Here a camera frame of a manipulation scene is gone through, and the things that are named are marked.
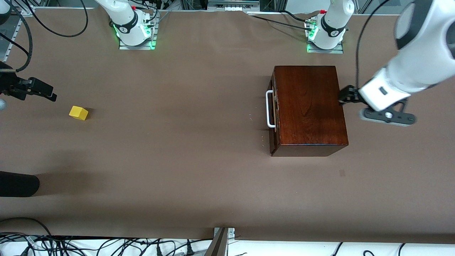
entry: black clamp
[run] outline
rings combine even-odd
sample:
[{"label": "black clamp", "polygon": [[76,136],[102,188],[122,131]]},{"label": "black clamp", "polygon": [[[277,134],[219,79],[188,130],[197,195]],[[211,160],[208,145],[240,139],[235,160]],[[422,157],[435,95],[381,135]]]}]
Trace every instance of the black clamp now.
[{"label": "black clamp", "polygon": [[390,123],[401,126],[409,126],[415,123],[415,115],[404,112],[408,99],[403,99],[395,102],[388,108],[382,111],[375,111],[368,103],[362,98],[356,87],[348,85],[341,89],[338,93],[338,102],[341,106],[346,103],[362,102],[368,106],[360,111],[360,116],[363,119],[374,122]]},{"label": "black clamp", "polygon": [[325,31],[327,31],[327,34],[329,35],[329,37],[337,37],[346,28],[346,25],[344,25],[342,28],[338,28],[338,29],[329,26],[325,22],[325,14],[324,14],[324,16],[322,16],[321,26]]},{"label": "black clamp", "polygon": [[[11,68],[0,62],[0,68]],[[54,88],[35,77],[28,80],[22,79],[16,73],[0,72],[0,94],[13,96],[19,100],[25,100],[27,95],[37,95],[52,102],[56,101],[57,95],[52,91]]]}]

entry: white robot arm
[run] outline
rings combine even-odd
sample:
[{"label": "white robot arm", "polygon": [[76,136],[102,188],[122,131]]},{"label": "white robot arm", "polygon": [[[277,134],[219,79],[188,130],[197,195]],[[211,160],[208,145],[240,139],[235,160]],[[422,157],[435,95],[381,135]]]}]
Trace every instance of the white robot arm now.
[{"label": "white robot arm", "polygon": [[134,10],[125,0],[95,1],[106,10],[120,40],[126,45],[137,46],[152,35],[150,14]]},{"label": "white robot arm", "polygon": [[410,125],[415,117],[395,112],[393,106],[405,104],[412,94],[455,75],[455,1],[413,1],[396,23],[395,38],[398,55],[358,94],[351,86],[341,90],[339,99],[341,103],[364,102],[370,106],[361,112],[361,118]]},{"label": "white robot arm", "polygon": [[308,37],[317,47],[329,50],[343,40],[346,24],[354,13],[352,0],[331,0],[326,13],[316,16],[318,27]]}]

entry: yellow block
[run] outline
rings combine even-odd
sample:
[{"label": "yellow block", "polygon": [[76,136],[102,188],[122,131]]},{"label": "yellow block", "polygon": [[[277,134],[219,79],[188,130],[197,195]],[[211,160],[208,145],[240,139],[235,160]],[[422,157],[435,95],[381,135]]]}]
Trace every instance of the yellow block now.
[{"label": "yellow block", "polygon": [[87,118],[88,111],[85,110],[84,108],[78,107],[78,106],[73,106],[70,111],[70,116],[74,117],[76,119],[85,121]]}]

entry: white metal handle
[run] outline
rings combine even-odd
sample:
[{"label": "white metal handle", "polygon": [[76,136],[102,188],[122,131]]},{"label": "white metal handle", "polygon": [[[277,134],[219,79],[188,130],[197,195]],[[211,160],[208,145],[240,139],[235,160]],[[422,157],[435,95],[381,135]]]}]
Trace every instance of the white metal handle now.
[{"label": "white metal handle", "polygon": [[270,128],[275,128],[276,126],[274,124],[270,123],[270,116],[268,114],[268,94],[273,93],[273,90],[268,90],[265,92],[265,110],[267,112],[267,126]]}]

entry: wooden box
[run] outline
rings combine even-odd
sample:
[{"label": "wooden box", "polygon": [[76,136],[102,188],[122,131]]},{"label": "wooden box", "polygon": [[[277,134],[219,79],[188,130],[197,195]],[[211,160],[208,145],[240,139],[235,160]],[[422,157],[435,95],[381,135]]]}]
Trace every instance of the wooden box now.
[{"label": "wooden box", "polygon": [[333,66],[276,66],[267,91],[272,156],[329,156],[348,145]]}]

